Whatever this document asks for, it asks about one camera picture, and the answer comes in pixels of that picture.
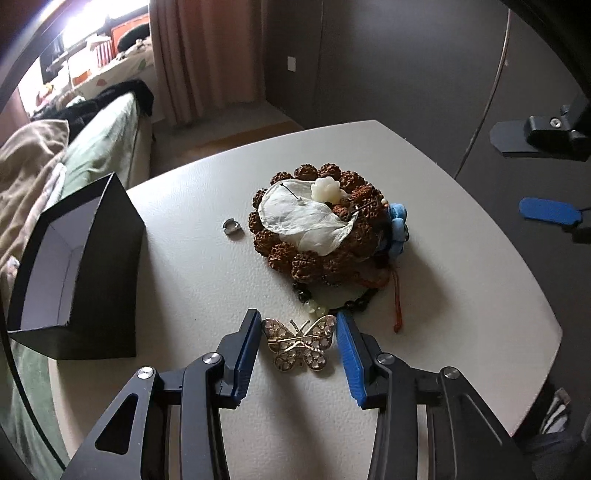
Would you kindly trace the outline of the gold butterfly brooch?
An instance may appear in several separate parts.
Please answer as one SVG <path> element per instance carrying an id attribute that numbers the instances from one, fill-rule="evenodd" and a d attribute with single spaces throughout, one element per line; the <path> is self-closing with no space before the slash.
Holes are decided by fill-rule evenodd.
<path id="1" fill-rule="evenodd" d="M 276 319 L 263 320 L 266 345 L 273 352 L 273 364 L 277 370 L 288 372 L 297 365 L 311 371 L 322 371 L 327 365 L 325 351 L 332 346 L 337 320 L 334 315 L 324 315 L 315 321 L 290 326 Z"/>

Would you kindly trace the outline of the black jewelry box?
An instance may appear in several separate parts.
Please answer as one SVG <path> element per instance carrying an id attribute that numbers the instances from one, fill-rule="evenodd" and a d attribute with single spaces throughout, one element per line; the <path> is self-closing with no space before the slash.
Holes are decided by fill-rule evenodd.
<path id="1" fill-rule="evenodd" d="M 18 268 L 9 336 L 55 360 L 135 356 L 144 230 L 114 173 L 45 210 Z"/>

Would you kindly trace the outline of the white leaf pendant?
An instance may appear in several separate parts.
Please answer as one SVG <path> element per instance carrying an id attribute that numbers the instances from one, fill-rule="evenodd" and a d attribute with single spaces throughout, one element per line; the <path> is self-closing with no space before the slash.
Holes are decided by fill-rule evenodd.
<path id="1" fill-rule="evenodd" d="M 266 190 L 257 213 L 263 227 L 280 236 L 280 240 L 327 256 L 341 246 L 353 231 L 359 213 L 343 221 L 325 203 L 311 195 L 311 181 L 285 179 Z"/>

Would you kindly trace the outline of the white carved flower bead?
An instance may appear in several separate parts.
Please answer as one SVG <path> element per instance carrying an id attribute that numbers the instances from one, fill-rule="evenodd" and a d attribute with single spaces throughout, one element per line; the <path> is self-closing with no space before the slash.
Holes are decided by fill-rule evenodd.
<path id="1" fill-rule="evenodd" d="M 311 184 L 311 199 L 317 202 L 338 204 L 345 196 L 339 181 L 331 176 L 319 177 Z"/>

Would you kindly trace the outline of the green bed sheet mattress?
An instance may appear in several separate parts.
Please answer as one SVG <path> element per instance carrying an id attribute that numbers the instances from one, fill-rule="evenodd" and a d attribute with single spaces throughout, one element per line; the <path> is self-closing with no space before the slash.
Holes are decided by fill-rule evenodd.
<path id="1" fill-rule="evenodd" d="M 43 211 L 111 172 L 126 188 L 147 180 L 151 143 L 151 123 L 134 95 L 118 97 L 69 141 L 62 159 L 65 180 Z M 3 314 L 8 312 L 9 301 L 4 302 L 1 296 Z M 61 475 L 58 463 L 67 454 L 53 405 L 48 360 L 16 342 L 10 346 L 23 385 L 16 386 L 14 374 L 3 362 L 1 428 L 35 478 L 57 479 Z"/>

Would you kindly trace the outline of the beige blanket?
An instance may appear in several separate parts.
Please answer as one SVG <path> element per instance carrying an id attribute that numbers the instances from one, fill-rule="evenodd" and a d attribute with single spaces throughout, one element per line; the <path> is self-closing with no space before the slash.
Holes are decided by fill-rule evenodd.
<path id="1" fill-rule="evenodd" d="M 1 296 L 10 299 L 26 244 L 40 214 L 65 180 L 65 120 L 31 122 L 1 147 Z"/>

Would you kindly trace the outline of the black clothing on bed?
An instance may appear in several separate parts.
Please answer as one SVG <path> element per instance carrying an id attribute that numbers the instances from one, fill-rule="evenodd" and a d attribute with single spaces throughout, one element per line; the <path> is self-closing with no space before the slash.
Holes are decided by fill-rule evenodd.
<path id="1" fill-rule="evenodd" d="M 142 80 L 133 79 L 110 86 L 93 99 L 78 102 L 62 110 L 57 110 L 55 106 L 44 107 L 41 112 L 34 114 L 31 120 L 66 120 L 69 125 L 69 141 L 73 141 L 102 109 L 127 93 L 134 95 L 142 113 L 148 117 L 152 116 L 154 103 L 152 91 Z"/>

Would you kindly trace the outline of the pink curtain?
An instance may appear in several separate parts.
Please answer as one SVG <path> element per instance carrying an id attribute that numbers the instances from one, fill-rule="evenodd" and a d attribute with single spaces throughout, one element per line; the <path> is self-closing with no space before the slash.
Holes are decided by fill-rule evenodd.
<path id="1" fill-rule="evenodd" d="M 172 126 L 263 98 L 263 1 L 151 1 L 159 98 Z"/>

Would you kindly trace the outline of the cluttered windowsill desk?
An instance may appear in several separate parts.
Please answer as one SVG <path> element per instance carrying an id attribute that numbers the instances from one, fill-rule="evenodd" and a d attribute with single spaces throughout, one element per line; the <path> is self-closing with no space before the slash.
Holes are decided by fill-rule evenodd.
<path id="1" fill-rule="evenodd" d="M 146 1 L 87 1 L 66 16 L 64 27 L 18 84 L 25 112 L 53 102 L 91 99 L 104 89 L 139 79 L 157 92 Z"/>

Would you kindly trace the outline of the white wall socket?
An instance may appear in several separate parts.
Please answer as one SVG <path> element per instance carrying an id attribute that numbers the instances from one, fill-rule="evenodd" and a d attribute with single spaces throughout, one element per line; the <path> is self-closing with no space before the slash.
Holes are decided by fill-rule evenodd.
<path id="1" fill-rule="evenodd" d="M 293 56 L 288 56 L 287 57 L 287 70 L 290 72 L 296 72 L 297 71 L 297 58 L 293 57 Z"/>

